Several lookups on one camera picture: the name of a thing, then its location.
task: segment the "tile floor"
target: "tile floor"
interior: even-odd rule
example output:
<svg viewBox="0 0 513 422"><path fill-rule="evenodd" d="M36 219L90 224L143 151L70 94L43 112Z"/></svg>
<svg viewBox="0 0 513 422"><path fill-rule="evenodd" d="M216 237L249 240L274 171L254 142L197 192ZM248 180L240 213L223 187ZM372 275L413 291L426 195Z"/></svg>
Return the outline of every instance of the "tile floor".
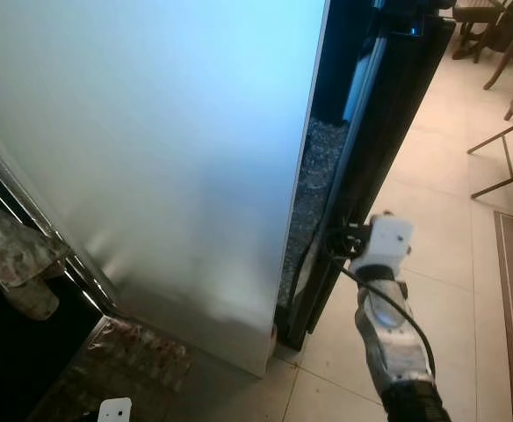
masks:
<svg viewBox="0 0 513 422"><path fill-rule="evenodd" d="M437 385L454 421L511 420L509 372L493 211L513 214L513 185L470 200L508 176L500 142L466 150L509 123L513 66L482 90L499 54L455 62L452 39L373 212L415 224L401 277L437 359ZM513 160L513 134L508 137ZM301 353L279 348L263 380L197 362L168 422L386 420L354 327L357 289L341 277Z"/></svg>

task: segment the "refrigerator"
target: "refrigerator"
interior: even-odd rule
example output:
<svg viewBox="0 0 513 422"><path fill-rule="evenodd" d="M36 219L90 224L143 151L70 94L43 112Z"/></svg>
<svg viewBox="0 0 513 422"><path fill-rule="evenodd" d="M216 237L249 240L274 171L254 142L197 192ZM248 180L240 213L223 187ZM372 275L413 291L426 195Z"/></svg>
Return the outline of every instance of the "refrigerator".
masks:
<svg viewBox="0 0 513 422"><path fill-rule="evenodd" d="M0 2L1 200L103 313L263 376L273 332L313 335L324 233L366 218L448 7Z"/></svg>

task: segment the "dish towel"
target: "dish towel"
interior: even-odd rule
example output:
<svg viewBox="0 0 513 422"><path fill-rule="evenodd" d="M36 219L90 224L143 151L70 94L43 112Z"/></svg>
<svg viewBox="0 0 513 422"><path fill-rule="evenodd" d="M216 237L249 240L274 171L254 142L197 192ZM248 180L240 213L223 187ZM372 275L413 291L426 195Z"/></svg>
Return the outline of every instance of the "dish towel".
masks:
<svg viewBox="0 0 513 422"><path fill-rule="evenodd" d="M7 301L27 317L48 319L59 299L44 282L63 274L69 248L26 227L0 209L0 287Z"/></svg>

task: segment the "metal chair leg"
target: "metal chair leg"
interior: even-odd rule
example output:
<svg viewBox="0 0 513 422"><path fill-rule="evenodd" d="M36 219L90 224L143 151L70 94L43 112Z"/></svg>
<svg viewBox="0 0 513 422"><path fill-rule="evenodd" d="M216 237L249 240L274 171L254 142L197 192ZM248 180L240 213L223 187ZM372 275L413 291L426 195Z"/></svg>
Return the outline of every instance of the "metal chair leg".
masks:
<svg viewBox="0 0 513 422"><path fill-rule="evenodd" d="M513 126L509 127L508 129L505 129L503 130L501 133L499 134L496 134L495 136L487 139L486 141L483 141L482 143L479 143L477 145L475 145L473 148L470 148L467 150L467 154L471 154L472 152L474 152L475 150L481 148L481 147L484 147L485 145L487 145L488 143L491 143L492 141L494 141L495 139L499 139L500 137L503 137L505 136L508 132L512 132L513 131Z"/></svg>
<svg viewBox="0 0 513 422"><path fill-rule="evenodd" d="M489 193L491 191L494 191L495 189L498 189L499 187L503 187L503 186L506 186L506 185L509 185L513 182L513 178L507 178L506 180L503 180L502 182L499 182L495 185L492 185L490 187L486 187L485 189L482 189L476 193L474 193L473 195L471 195L472 199L475 199L477 198L478 196L481 196L482 194L484 193Z"/></svg>

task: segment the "black cable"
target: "black cable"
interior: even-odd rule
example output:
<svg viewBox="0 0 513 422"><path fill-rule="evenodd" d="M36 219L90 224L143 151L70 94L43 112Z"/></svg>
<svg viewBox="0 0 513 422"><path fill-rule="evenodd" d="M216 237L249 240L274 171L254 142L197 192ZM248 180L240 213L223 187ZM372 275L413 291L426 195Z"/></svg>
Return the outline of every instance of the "black cable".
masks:
<svg viewBox="0 0 513 422"><path fill-rule="evenodd" d="M370 292L376 294L381 299L383 299L384 301L389 303L415 329L416 333L418 334L418 336L421 338L421 341L423 342L424 349L426 350L426 355L427 355L427 358L429 360L429 367L430 367L430 372L432 373L432 377L436 380L436 364L435 364L435 361L434 361L434 353L432 352L432 347L430 347L430 342L429 342L428 338L426 337L426 334L424 334L423 329L416 323L415 319L411 315L409 315L408 312L405 309L403 309L401 306L399 306L399 304L397 302L395 302L391 297L389 297L388 295L386 295L382 291L378 290L374 286L371 286L369 283L367 283L367 282L363 281L362 279L360 279L357 274L355 274L355 273L347 270L346 268L344 268L344 265L339 264L338 262L336 262L337 259L350 258L350 257L344 257L344 256L340 256L340 255L338 255L338 256L333 255L330 252L329 248L327 247L327 239L328 239L328 237L329 237L329 235L325 236L324 246L325 246L326 252L329 255L329 259L331 261L331 264L336 266L336 268L341 273L345 274L346 276L350 277L352 280L356 281L356 284L358 285L358 287L363 287L363 288L369 290Z"/></svg>

